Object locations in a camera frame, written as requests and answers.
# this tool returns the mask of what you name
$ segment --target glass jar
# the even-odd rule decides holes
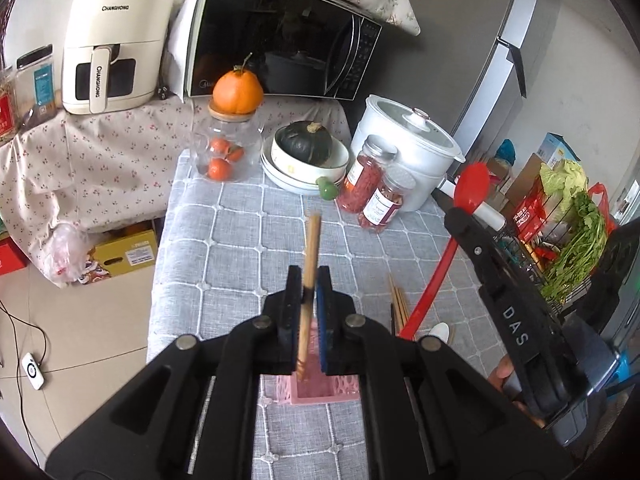
[[[191,134],[191,161],[202,176],[217,182],[242,182],[260,173],[264,122],[256,112],[245,121],[206,117]]]
[[[21,125],[33,128],[56,116],[53,83],[53,45],[48,44],[18,58],[15,98]]]
[[[398,149],[380,136],[370,135],[344,177],[338,207],[348,213],[359,213],[382,180],[385,168],[396,158]]]
[[[397,164],[387,168],[382,182],[358,215],[360,227],[382,232],[402,207],[404,195],[414,187],[415,180],[407,170]]]

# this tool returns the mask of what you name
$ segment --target white plate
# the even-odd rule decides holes
[[[316,184],[307,184],[306,182],[300,182],[292,176],[282,173],[278,168],[273,165],[271,160],[271,143],[273,142],[273,136],[267,137],[262,143],[262,154],[260,160],[264,168],[264,173],[267,175],[276,186],[297,194],[306,194],[309,196],[318,196],[318,186]],[[336,180],[335,184],[340,185],[344,174]]]
[[[304,189],[302,187],[290,186],[287,182],[283,180],[279,180],[276,176],[273,176],[269,171],[264,171],[264,174],[267,176],[269,180],[271,180],[276,186],[284,191],[289,191],[295,193],[296,195],[302,196],[320,196],[320,190],[318,186],[315,189]]]

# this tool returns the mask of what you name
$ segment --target human hand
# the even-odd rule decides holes
[[[494,370],[487,377],[487,381],[489,384],[493,386],[496,390],[502,393],[502,387],[504,383],[507,381],[509,376],[513,373],[513,363],[511,362],[511,358],[508,355],[505,355],[500,359],[498,365],[494,368]],[[527,407],[517,400],[513,401],[513,404],[525,415],[527,415],[533,422],[535,422],[540,428],[545,427],[544,420],[537,418],[529,413]]]

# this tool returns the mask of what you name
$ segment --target glass lid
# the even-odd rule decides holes
[[[405,130],[408,130],[431,144],[435,144],[441,150],[453,150],[455,152],[460,150],[449,134],[431,121],[430,117],[419,108],[409,110],[405,106],[383,99],[377,101],[376,104],[383,114],[402,126]]]

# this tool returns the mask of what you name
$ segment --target tile floor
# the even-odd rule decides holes
[[[0,276],[0,300],[14,316],[47,333],[36,391],[20,368],[24,416],[36,454],[44,456],[145,364],[154,267],[86,286],[59,289],[33,266]],[[39,360],[40,332],[15,322],[20,356]],[[0,415],[28,448],[19,411],[14,332],[0,312]]]

